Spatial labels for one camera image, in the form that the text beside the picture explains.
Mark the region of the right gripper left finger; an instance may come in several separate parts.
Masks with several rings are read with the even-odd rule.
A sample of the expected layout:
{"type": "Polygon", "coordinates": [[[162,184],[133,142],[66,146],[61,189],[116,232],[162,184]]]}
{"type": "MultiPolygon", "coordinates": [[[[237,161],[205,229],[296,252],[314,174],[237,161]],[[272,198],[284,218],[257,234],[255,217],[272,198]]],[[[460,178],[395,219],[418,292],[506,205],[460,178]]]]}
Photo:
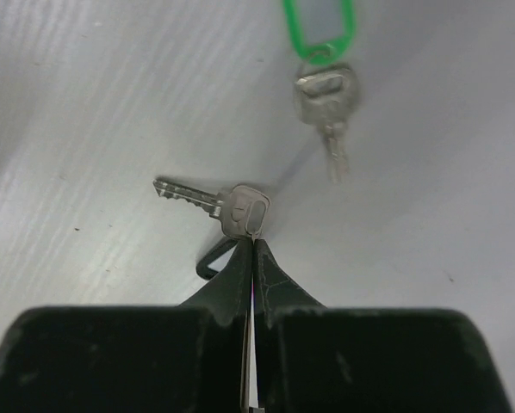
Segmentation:
{"type": "Polygon", "coordinates": [[[0,343],[0,412],[245,412],[252,243],[179,305],[43,306],[0,343]]]}

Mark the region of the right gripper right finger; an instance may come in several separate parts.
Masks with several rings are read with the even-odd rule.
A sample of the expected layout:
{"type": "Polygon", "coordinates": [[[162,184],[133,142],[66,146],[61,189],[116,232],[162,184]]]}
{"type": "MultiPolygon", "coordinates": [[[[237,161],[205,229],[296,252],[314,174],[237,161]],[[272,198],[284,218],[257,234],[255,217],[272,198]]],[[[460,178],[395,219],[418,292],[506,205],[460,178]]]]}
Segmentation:
{"type": "Polygon", "coordinates": [[[253,247],[257,399],[268,412],[508,412],[483,336],[438,308],[322,305],[253,247]]]}

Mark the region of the black tag key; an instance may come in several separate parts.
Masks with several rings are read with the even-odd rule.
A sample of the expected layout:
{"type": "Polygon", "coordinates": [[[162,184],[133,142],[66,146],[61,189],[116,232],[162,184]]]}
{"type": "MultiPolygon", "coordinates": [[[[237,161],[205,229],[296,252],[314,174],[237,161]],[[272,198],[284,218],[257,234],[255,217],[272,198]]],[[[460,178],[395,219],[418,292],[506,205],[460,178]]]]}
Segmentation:
{"type": "Polygon", "coordinates": [[[204,280],[211,280],[219,273],[211,265],[227,256],[240,239],[255,240],[261,236],[270,209],[270,197],[244,184],[211,194],[160,176],[153,180],[153,187],[160,198],[184,200],[220,222],[224,237],[195,266],[197,275],[204,280]]]}

